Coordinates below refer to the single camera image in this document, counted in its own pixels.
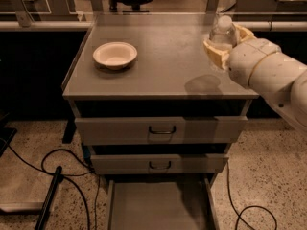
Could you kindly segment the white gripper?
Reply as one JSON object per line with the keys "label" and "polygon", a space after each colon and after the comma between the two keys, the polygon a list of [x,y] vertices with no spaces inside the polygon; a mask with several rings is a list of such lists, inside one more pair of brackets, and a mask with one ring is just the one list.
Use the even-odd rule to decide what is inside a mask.
{"label": "white gripper", "polygon": [[265,38],[256,38],[246,27],[237,23],[234,26],[238,43],[235,48],[232,49],[231,44],[215,43],[210,39],[203,42],[203,47],[215,66],[223,70],[228,67],[230,78],[248,88],[249,79],[256,65],[269,55],[280,53],[281,48]]}

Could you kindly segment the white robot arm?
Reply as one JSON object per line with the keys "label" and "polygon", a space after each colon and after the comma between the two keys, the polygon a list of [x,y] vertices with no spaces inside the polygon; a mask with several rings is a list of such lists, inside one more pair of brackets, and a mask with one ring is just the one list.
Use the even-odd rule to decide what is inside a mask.
{"label": "white robot arm", "polygon": [[280,117],[307,134],[307,66],[235,23],[214,25],[203,42],[216,67],[260,95]]}

